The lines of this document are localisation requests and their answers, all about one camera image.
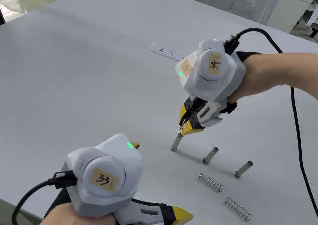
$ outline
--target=handwritten label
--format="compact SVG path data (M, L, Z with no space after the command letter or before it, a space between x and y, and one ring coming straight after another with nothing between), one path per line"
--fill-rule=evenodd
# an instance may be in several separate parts
M181 65L181 68L183 70L183 73L186 77L189 76L189 74L192 72L192 66L190 65L189 61L185 59Z
M219 75L222 55L219 53L211 53L209 56L208 70L209 75Z
M91 174L89 182L104 190L115 192L120 179L99 168L96 168Z

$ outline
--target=coil spring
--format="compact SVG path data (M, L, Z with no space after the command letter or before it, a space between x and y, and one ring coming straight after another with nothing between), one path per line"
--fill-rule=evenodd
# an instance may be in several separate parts
M203 183L207 184L209 187L214 189L217 192L221 192L223 189L223 185L216 181L214 178L207 176L204 173L200 173L198 180L201 180Z
M246 221L251 220L252 214L249 211L247 211L245 208L243 208L240 204L235 202L232 198L227 197L224 203L241 218L244 218Z
M180 136L182 136L182 130L183 130L185 124L187 123L187 121L188 121L188 118L185 118L185 119L183 120L181 126L180 126L180 129L179 129L179 131L178 131L178 134L179 134Z

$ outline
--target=power strip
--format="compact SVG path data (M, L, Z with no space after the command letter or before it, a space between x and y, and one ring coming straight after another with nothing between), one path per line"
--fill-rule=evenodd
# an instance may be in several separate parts
M187 57L187 55L182 53L182 52L176 51L174 49L168 48L167 46L160 45L157 43L153 43L151 45L150 50L157 53L157 54L169 57L169 58L177 60L177 61L181 61Z

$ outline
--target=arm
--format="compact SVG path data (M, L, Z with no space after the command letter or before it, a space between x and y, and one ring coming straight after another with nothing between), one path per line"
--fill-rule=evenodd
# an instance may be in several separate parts
M299 88L318 99L318 55L311 53L252 55L244 61L244 64L245 78L241 86L228 97L230 103L283 84Z
M106 215L101 218L88 218L76 214L71 203L56 206L41 225L116 225L113 215Z

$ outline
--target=white tabletop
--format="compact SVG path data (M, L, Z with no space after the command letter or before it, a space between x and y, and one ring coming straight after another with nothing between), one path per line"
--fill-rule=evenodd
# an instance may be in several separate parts
M136 198L193 213L189 224L243 224L223 202L251 211L250 224L317 222L298 166L289 88L242 99L224 121L169 149L187 93L176 61L150 51L161 43L191 53L204 38L225 40L259 24L192 0L59 0L0 27L0 198L16 204L59 171L66 155L116 133L141 144L144 172ZM318 45L268 30L285 52L318 53ZM275 53L252 33L241 50ZM296 90L305 169L318 201L318 102ZM213 147L209 166L200 161ZM241 180L231 173L251 159ZM200 172L224 184L217 194ZM43 216L53 187L23 207Z

